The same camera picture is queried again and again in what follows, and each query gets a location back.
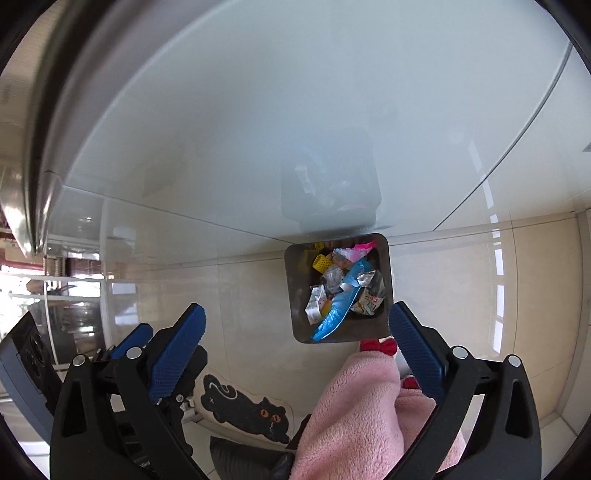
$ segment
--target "cat-shaped rug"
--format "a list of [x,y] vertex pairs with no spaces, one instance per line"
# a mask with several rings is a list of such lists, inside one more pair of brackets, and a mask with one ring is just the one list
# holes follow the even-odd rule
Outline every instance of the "cat-shaped rug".
[[284,445],[293,436],[293,411],[288,404],[253,395],[210,368],[197,377],[193,398],[199,413],[227,428]]

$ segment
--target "blue plastic wrapper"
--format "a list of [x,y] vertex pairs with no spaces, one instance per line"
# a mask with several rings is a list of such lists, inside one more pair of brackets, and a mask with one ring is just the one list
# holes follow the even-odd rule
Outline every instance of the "blue plastic wrapper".
[[332,300],[330,311],[326,315],[326,318],[318,325],[314,335],[312,335],[312,340],[320,342],[339,328],[351,308],[351,305],[355,302],[359,290],[361,290],[361,286],[359,285],[359,282],[357,282],[357,276],[361,273],[368,272],[371,269],[373,269],[373,267],[364,258],[353,264],[351,270],[343,279],[343,283],[348,283],[349,285],[352,285],[353,288],[335,295]]

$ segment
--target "metal screw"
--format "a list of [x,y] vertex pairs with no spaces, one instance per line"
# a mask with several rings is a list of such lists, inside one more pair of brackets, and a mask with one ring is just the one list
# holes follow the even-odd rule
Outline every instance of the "metal screw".
[[72,365],[75,367],[81,366],[86,361],[86,357],[84,355],[76,355],[74,360],[72,360]]
[[134,358],[138,358],[141,354],[142,349],[138,346],[133,346],[129,350],[127,350],[127,353],[125,355],[127,356],[127,358],[133,360]]
[[518,367],[521,365],[521,358],[517,355],[509,355],[509,363],[514,367]]
[[460,360],[468,358],[468,350],[462,346],[455,346],[452,350],[452,353],[454,357],[459,358]]

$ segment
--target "blue gripper pad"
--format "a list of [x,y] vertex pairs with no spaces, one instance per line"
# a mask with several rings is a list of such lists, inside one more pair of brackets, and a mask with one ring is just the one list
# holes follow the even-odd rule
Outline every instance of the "blue gripper pad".
[[445,394],[445,367],[421,333],[424,327],[403,302],[390,308],[388,325],[421,390],[439,403]]
[[111,358],[118,359],[133,346],[144,347],[154,336],[154,329],[147,323],[140,323],[125,339],[113,348]]
[[205,310],[191,304],[184,321],[152,366],[148,395],[152,403],[168,397],[176,387],[193,352],[205,333]]

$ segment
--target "pink fuzzy fabric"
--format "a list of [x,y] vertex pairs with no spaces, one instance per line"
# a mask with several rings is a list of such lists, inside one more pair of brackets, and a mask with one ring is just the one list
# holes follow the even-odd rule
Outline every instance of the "pink fuzzy fabric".
[[[351,355],[312,413],[290,480],[383,480],[434,407],[420,390],[400,388],[392,357],[380,352]],[[440,470],[458,463],[465,447],[460,432]]]

